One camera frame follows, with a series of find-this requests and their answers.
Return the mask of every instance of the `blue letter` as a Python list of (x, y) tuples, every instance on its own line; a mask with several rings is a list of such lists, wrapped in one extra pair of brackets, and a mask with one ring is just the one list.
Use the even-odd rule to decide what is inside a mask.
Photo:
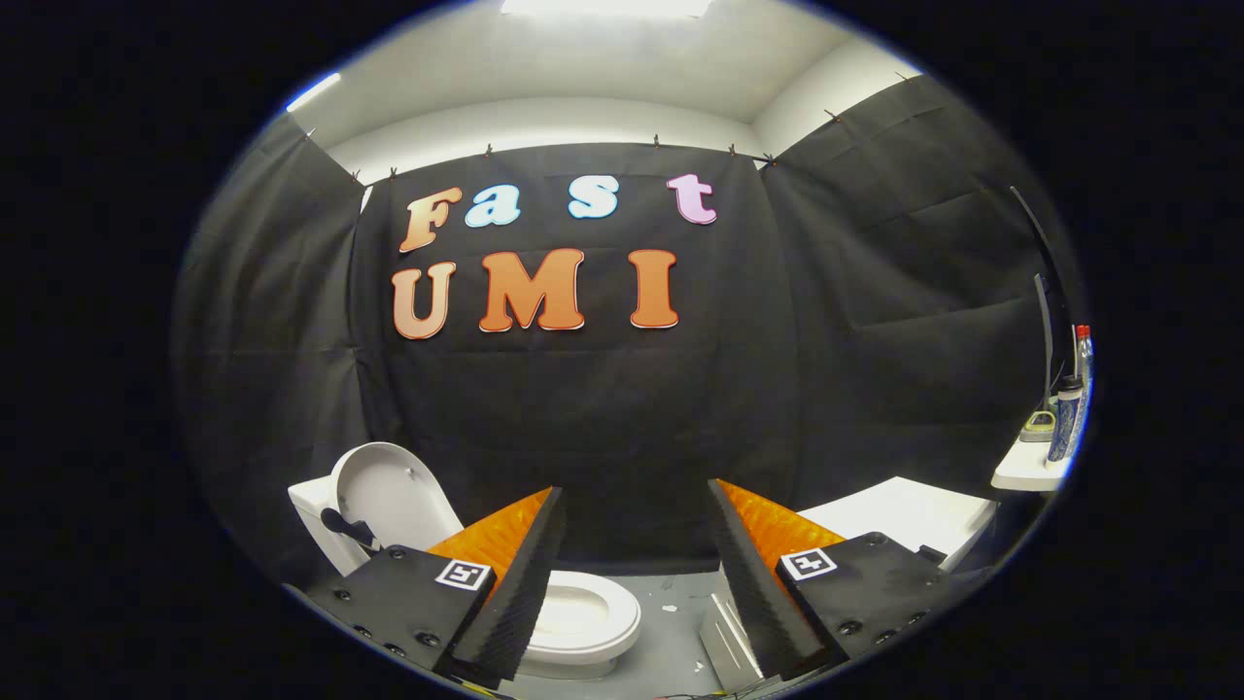
[(513, 184), (489, 187), (475, 195), (475, 205), (466, 211), (466, 225), (505, 225), (519, 218), (519, 188)]
[(570, 215), (576, 219), (600, 219), (618, 208), (618, 180), (613, 175), (583, 175), (570, 183)]

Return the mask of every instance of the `blue bottle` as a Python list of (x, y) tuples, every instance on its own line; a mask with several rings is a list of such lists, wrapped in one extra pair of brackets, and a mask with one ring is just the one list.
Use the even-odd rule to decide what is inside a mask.
[(1076, 375), (1084, 383), (1085, 388), (1080, 395), (1080, 405), (1076, 409), (1076, 423), (1071, 426), (1070, 445), (1067, 448), (1069, 458), (1075, 458), (1076, 453), (1080, 451), (1080, 443), (1085, 435), (1085, 420), (1088, 417), (1088, 405), (1092, 402), (1092, 336), (1086, 325), (1076, 326)]
[(1069, 375), (1059, 382), (1059, 417), (1054, 424), (1054, 440), (1050, 441), (1050, 454), (1045, 463), (1057, 463), (1074, 453), (1072, 433), (1080, 414), (1080, 399), (1084, 395), (1084, 382)]

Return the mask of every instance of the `white toilet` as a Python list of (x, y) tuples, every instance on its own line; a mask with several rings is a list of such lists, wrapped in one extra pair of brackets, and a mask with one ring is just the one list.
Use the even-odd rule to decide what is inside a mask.
[[(373, 550), (402, 545), (428, 550), (463, 530), (428, 467), (389, 443), (369, 443), (342, 455), (326, 477), (294, 485), (290, 500), (316, 545), (341, 576), (364, 564), (367, 552), (351, 537), (331, 532), (325, 509), (347, 523), (364, 521)], [(613, 670), (639, 638), (639, 602), (617, 583), (577, 572), (552, 572), (535, 633), (519, 673), (556, 679), (592, 679)]]

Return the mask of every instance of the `toilet seat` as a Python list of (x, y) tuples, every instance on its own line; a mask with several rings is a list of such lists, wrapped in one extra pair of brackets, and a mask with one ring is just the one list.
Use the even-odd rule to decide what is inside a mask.
[[(566, 632), (559, 633), (559, 628)], [(598, 576), (555, 571), (549, 576), (549, 592), (522, 659), (576, 666), (600, 664), (629, 649), (638, 637), (639, 602), (629, 591)]]
[(381, 547), (428, 550), (463, 530), (449, 500), (418, 458), (391, 443), (368, 443), (332, 467), (337, 511), (366, 521)]

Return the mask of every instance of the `black curtain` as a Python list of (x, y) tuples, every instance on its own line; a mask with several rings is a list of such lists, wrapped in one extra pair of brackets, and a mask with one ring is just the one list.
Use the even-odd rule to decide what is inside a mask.
[(182, 264), (172, 359), (204, 495), (274, 577), (331, 571), (286, 495), (367, 441), (346, 276), (363, 187), (282, 114), (208, 204)]
[[(698, 225), (666, 182), (710, 183)], [(571, 180), (610, 174), (617, 209), (573, 218)], [(519, 188), (518, 219), (470, 228), (475, 193)], [(437, 239), (407, 254), (407, 205), (459, 187)], [(518, 252), (529, 275), (557, 247), (582, 250), (578, 329), (532, 323), (485, 333), (484, 255)], [(641, 329), (632, 250), (672, 251), (678, 325)], [(393, 272), (454, 261), (444, 327), (407, 339), (393, 325)], [(699, 499), (710, 477), (779, 501), (795, 472), (795, 334), (773, 214), (750, 158), (698, 148), (577, 144), (462, 158), (384, 179), (362, 213), (351, 312), (364, 397), (384, 440), (437, 475), (464, 523), (549, 485), (566, 490), (566, 568), (715, 567)], [(414, 303), (430, 308), (430, 282)]]
[[(1056, 364), (1071, 318), (1087, 322), (1065, 230), (1019, 157), (931, 78), (838, 117), (759, 172), (699, 148), (525, 148), (386, 178), (362, 214), (362, 187), (279, 119), (209, 206), (178, 291), (183, 419), (221, 521), (277, 578), (317, 576), (285, 490), (367, 440), (418, 455), (464, 523), (564, 487), (559, 566), (603, 573), (715, 567), (710, 477), (794, 509), (896, 475), (1000, 497), (991, 472), (1042, 397), (1033, 276), (1052, 282)], [(666, 187), (687, 173), (713, 187), (709, 225)], [(585, 174), (618, 179), (611, 215), (567, 211)], [(519, 188), (519, 218), (465, 225), (496, 184)], [(407, 205), (452, 187), (463, 199), (437, 239), (399, 252)], [(585, 326), (481, 332), (483, 256), (515, 251), (534, 275), (556, 247), (585, 254)], [(678, 257), (674, 327), (629, 322), (637, 249)], [(440, 261), (457, 264), (447, 321), (407, 339), (391, 277)]]
[(1052, 280), (1055, 368), (1071, 348), (1061, 287), (1082, 302), (1061, 223), (1018, 154), (919, 76), (829, 121), (763, 177), (799, 300), (791, 505), (892, 476), (1003, 496), (993, 470), (1044, 397), (1034, 275)]

